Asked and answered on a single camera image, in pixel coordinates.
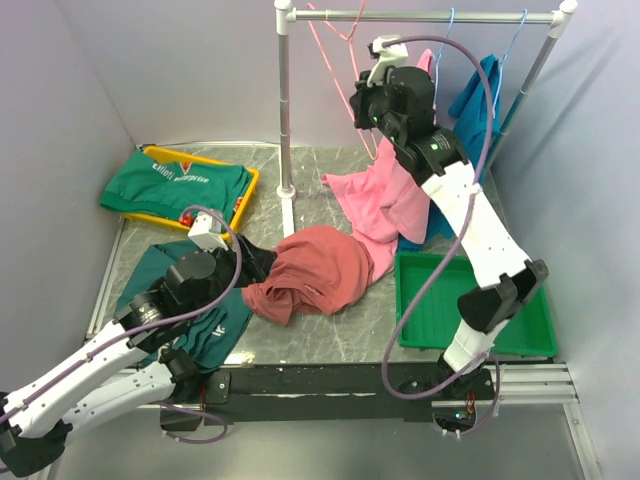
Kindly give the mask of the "salmon red t shirt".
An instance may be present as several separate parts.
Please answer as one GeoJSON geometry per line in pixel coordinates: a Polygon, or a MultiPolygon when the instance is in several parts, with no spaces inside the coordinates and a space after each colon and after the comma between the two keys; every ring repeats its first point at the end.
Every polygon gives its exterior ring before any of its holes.
{"type": "Polygon", "coordinates": [[[252,312],[286,326],[296,314],[331,315],[356,303],[372,283],[366,247],[334,227],[316,225],[283,239],[262,283],[242,290],[252,312]]]}

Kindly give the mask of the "pink wire hanger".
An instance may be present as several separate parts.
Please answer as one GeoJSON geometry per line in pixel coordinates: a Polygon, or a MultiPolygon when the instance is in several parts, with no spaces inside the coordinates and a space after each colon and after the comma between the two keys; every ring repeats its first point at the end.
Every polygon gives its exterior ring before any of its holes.
{"type": "MultiPolygon", "coordinates": [[[[353,23],[351,25],[351,29],[349,30],[349,32],[347,34],[343,34],[342,32],[340,32],[328,20],[328,18],[325,18],[324,21],[323,21],[323,23],[335,35],[337,35],[343,42],[346,43],[346,45],[348,47],[348,52],[349,52],[350,60],[351,60],[351,66],[352,66],[352,70],[353,70],[355,79],[359,78],[359,71],[358,71],[358,63],[357,63],[356,56],[355,56],[354,37],[355,37],[355,34],[357,32],[357,29],[358,29],[360,18],[361,18],[362,14],[365,11],[366,4],[367,4],[366,0],[361,0],[360,1],[360,5],[359,5],[358,11],[357,11],[356,19],[353,21],[353,23]]],[[[308,21],[307,24],[308,24],[308,26],[310,28],[310,31],[311,31],[311,34],[312,34],[314,40],[315,40],[315,43],[316,43],[316,45],[317,45],[317,47],[318,47],[318,49],[320,51],[321,57],[322,57],[322,59],[324,61],[324,64],[325,64],[329,74],[331,75],[331,78],[332,78],[333,83],[335,85],[335,88],[336,88],[336,90],[338,92],[338,95],[339,95],[339,97],[340,97],[340,99],[341,99],[341,101],[342,101],[342,103],[344,105],[345,111],[349,115],[350,120],[354,121],[355,120],[354,113],[353,113],[353,111],[352,111],[352,109],[350,107],[350,104],[348,102],[348,99],[347,99],[347,97],[346,97],[346,95],[345,95],[345,93],[344,93],[344,91],[342,89],[342,86],[341,86],[341,84],[339,82],[338,76],[336,75],[336,72],[335,72],[335,70],[334,70],[334,68],[333,68],[333,66],[332,66],[332,64],[331,64],[331,62],[329,60],[329,57],[328,57],[327,52],[326,52],[326,50],[325,50],[325,48],[324,48],[324,46],[323,46],[323,44],[321,42],[321,39],[320,39],[320,37],[318,35],[318,32],[317,32],[315,26],[313,25],[313,23],[311,21],[308,21]]],[[[367,155],[369,156],[369,158],[371,160],[375,160],[377,158],[377,154],[378,154],[378,145],[377,145],[377,142],[376,142],[376,139],[375,139],[374,135],[370,134],[370,138],[371,138],[371,140],[373,142],[373,145],[370,146],[367,143],[367,140],[365,139],[365,135],[360,130],[358,130],[357,133],[358,133],[358,136],[359,136],[359,138],[361,140],[361,143],[362,143],[367,155]]]]}

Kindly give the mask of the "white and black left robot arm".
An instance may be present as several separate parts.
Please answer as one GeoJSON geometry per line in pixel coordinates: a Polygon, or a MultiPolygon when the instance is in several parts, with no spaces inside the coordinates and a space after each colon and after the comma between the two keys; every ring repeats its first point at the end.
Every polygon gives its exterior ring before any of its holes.
{"type": "Polygon", "coordinates": [[[244,236],[238,242],[238,252],[190,241],[149,247],[99,334],[2,394],[2,469],[27,477],[80,434],[140,405],[192,399],[247,327],[242,289],[264,282],[277,258],[244,236]]]}

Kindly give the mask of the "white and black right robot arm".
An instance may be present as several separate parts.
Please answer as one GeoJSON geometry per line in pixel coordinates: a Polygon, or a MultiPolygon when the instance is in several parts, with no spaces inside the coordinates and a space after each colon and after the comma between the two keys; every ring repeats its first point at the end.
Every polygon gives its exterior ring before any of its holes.
{"type": "Polygon", "coordinates": [[[477,283],[457,301],[461,320],[438,360],[436,385],[404,393],[383,381],[404,400],[439,392],[457,399],[469,391],[496,338],[548,276],[545,262],[518,246],[487,199],[478,181],[481,165],[471,163],[452,130],[435,123],[434,93],[430,75],[420,68],[374,68],[360,73],[349,100],[355,127],[379,130],[398,164],[440,209],[477,283]]]}

